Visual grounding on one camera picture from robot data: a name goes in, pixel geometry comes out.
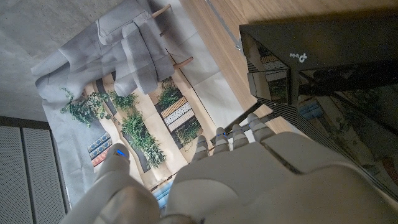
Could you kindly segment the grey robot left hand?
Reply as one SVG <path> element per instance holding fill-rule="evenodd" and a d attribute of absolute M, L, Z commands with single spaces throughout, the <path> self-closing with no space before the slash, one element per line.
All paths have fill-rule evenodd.
<path fill-rule="evenodd" d="M 397 202 L 342 155 L 302 135 L 275 133 L 248 115 L 209 153 L 200 136 L 172 183 L 164 210 L 129 173 L 125 145 L 109 148 L 89 191 L 64 223 L 396 223 Z"/>

